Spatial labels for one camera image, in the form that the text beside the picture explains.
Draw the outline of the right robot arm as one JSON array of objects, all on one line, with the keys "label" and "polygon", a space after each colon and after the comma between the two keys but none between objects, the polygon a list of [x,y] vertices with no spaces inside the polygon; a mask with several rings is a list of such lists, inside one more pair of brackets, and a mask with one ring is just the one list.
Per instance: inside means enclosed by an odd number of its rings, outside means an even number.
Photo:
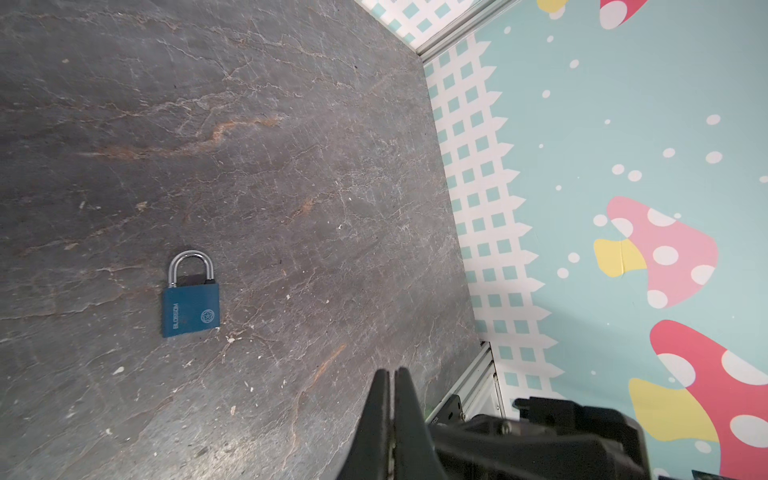
[{"label": "right robot arm", "polygon": [[450,479],[649,479],[644,433],[628,416],[569,400],[518,398],[517,420],[478,414],[429,428]]}]

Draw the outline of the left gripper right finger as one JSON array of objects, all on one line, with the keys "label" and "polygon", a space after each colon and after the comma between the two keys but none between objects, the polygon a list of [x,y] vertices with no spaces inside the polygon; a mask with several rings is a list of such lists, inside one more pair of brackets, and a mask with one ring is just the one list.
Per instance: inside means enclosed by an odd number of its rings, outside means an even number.
[{"label": "left gripper right finger", "polygon": [[394,385],[394,478],[447,479],[422,416],[407,368],[397,369]]}]

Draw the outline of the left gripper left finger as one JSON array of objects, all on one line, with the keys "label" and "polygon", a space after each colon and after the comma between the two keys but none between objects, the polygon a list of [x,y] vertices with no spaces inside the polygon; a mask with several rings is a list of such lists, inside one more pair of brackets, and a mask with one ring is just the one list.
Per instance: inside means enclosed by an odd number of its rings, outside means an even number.
[{"label": "left gripper left finger", "polygon": [[390,374],[375,372],[338,480],[384,480],[390,462]]}]

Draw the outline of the blue padlock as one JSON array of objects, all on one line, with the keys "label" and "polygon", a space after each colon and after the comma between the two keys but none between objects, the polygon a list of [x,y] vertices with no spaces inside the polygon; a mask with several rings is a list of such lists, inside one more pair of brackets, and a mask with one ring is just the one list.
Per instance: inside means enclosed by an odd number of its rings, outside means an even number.
[{"label": "blue padlock", "polygon": [[[178,267],[190,258],[203,262],[205,280],[198,285],[179,286]],[[215,280],[214,264],[209,255],[199,250],[180,252],[170,262],[167,283],[168,287],[162,297],[161,333],[164,338],[220,326],[220,290]]]}]

